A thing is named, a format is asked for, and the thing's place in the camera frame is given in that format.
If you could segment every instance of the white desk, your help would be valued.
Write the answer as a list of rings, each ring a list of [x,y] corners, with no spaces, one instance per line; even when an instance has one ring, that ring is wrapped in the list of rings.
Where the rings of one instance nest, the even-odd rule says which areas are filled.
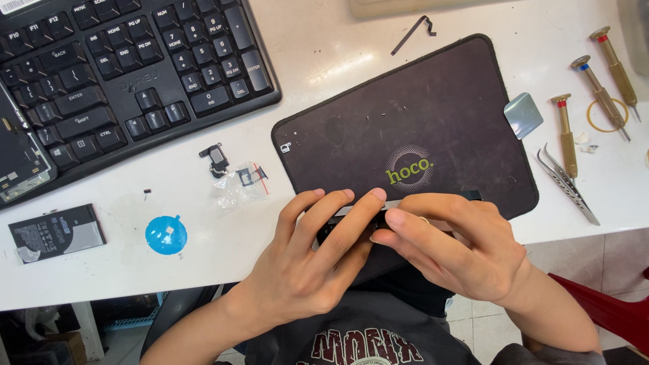
[[[357,84],[474,33],[491,37],[509,97],[529,92],[545,123],[524,139],[539,189],[538,206],[512,220],[522,244],[649,226],[649,79],[633,72],[610,0],[519,0],[425,10],[374,19],[353,18],[345,0],[251,0],[284,93],[279,105],[175,140],[87,179],[0,212],[0,310],[121,297],[239,281],[271,241],[278,212],[293,189],[271,143],[273,125]],[[395,57],[390,52],[422,15],[437,37],[418,29]],[[570,63],[584,54],[600,82],[621,99],[597,43],[604,25],[627,67],[645,121],[630,118],[633,142],[588,126],[593,100]],[[600,148],[577,154],[578,188],[602,225],[589,224],[535,161],[546,142],[561,158],[556,107],[550,98],[572,93],[574,135],[587,131]],[[597,108],[595,120],[609,127]],[[217,216],[210,207],[214,180],[198,152],[217,142],[232,166],[250,160],[270,176],[268,200]],[[153,192],[144,201],[144,189]],[[52,209],[93,203],[106,234],[102,247],[22,265],[7,224]],[[149,248],[144,228],[157,216],[180,215],[188,230],[182,255]]]

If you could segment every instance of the mouse pad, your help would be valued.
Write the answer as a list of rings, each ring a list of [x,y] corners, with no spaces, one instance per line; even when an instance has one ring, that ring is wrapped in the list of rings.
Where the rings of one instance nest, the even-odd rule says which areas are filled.
[[[279,121],[272,138],[296,193],[479,190],[511,219],[539,194],[507,103],[493,45],[476,34]]]

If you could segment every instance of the blue adhesive sticker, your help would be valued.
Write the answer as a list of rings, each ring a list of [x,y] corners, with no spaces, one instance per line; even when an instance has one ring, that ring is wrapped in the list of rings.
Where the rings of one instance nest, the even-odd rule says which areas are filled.
[[[163,255],[174,255],[187,243],[187,230],[180,222],[180,216],[154,218],[149,222],[144,235],[149,247]]]

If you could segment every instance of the plastic bag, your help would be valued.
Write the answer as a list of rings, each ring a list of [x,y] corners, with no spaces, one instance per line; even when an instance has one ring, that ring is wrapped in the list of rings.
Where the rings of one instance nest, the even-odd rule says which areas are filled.
[[[218,212],[232,212],[248,203],[265,199],[269,192],[268,179],[262,167],[244,162],[220,178],[212,188]]]

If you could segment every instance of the red chair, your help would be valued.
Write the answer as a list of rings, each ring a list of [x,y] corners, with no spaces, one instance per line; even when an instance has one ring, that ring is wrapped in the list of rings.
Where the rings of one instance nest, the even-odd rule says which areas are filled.
[[[649,297],[628,303],[552,273],[548,275],[568,290],[596,325],[649,354]]]

